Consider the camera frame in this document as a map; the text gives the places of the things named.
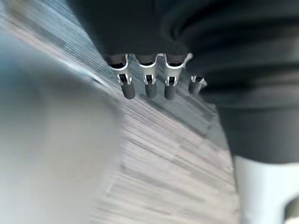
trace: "robotic hand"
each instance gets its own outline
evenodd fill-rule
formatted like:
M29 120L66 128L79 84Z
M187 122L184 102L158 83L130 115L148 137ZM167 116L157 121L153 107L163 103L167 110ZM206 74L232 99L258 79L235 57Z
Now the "robotic hand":
M195 92L216 105L235 168L241 219L282 224L299 216L298 0L67 0L135 95L127 54L135 54L148 97L157 55L165 55L165 97L181 68Z

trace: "gray surface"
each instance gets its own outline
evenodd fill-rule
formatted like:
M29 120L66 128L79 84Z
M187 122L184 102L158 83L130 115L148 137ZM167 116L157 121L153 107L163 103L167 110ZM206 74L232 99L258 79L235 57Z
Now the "gray surface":
M107 194L98 199L92 223L237 223L231 161L216 111L189 95L186 76L179 81L176 98L166 100L164 62L159 60L158 95L148 99L137 62L130 57L136 98L127 100L63 2L34 8L38 10L31 7L30 14L22 9L23 24L10 18L15 24L11 32L94 72L122 102L121 167Z

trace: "dark fabric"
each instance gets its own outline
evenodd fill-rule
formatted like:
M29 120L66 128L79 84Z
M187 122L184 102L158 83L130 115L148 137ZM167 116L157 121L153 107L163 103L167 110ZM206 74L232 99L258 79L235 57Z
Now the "dark fabric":
M68 2L103 55L193 53L233 154L299 161L298 0Z

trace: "black rubber fingertip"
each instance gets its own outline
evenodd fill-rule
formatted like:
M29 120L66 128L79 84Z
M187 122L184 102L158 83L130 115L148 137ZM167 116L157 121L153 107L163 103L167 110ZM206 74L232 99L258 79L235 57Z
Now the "black rubber fingertip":
M164 96L167 100L172 100L176 94L176 87L173 85L165 86Z
M148 98L154 98L157 95L156 83L149 83L148 85L145 85L145 93Z
M201 83L200 82L192 82L190 81L189 86L188 86L188 91L190 94L198 94L200 92L201 88Z
M122 89L122 93L125 96L125 98L133 99L135 97L135 88L134 88L133 82L131 82L130 85L128 85L127 83L124 83L121 86L121 89Z

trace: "gray carpet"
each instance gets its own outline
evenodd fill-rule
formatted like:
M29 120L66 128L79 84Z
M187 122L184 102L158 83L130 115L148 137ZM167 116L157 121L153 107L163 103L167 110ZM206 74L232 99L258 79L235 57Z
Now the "gray carpet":
M237 223L231 161L217 113L213 105L188 94L185 71L175 99L167 101L164 62L159 60L158 95L148 99L130 56L136 98L127 100L64 1L2 0L0 6L5 7L3 27L99 76L122 102L120 168L111 188L98 199L93 224Z

